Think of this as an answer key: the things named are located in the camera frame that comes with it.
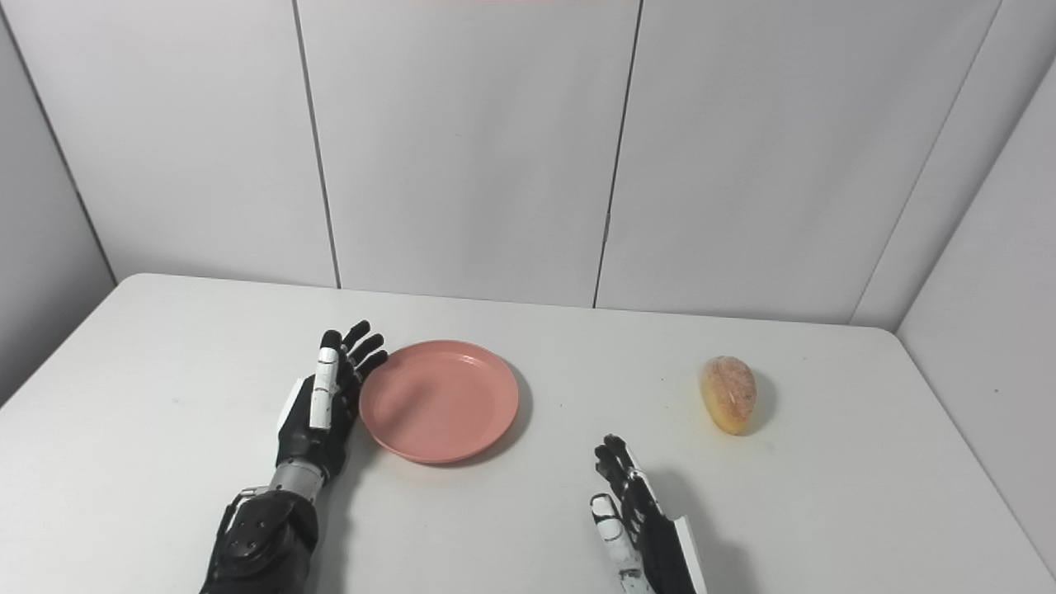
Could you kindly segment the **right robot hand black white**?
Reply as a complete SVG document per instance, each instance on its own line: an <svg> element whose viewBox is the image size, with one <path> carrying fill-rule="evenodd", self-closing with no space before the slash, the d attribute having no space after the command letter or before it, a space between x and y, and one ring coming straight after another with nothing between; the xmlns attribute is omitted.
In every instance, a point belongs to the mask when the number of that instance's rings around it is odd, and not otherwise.
<svg viewBox="0 0 1056 594"><path fill-rule="evenodd" d="M589 507L625 593L705 593L705 576L685 516L672 519L622 437L603 437L595 470L610 491Z"/></svg>

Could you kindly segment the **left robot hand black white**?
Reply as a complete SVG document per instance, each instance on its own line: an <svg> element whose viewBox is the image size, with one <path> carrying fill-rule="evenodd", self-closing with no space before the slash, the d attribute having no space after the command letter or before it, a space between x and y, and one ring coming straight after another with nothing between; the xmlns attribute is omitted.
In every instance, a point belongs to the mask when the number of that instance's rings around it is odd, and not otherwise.
<svg viewBox="0 0 1056 594"><path fill-rule="evenodd" d="M338 477L347 462L363 384L388 358L384 336L367 320L346 333L326 331L313 374L293 391L276 433L276 467L306 464L319 471L323 484Z"/></svg>

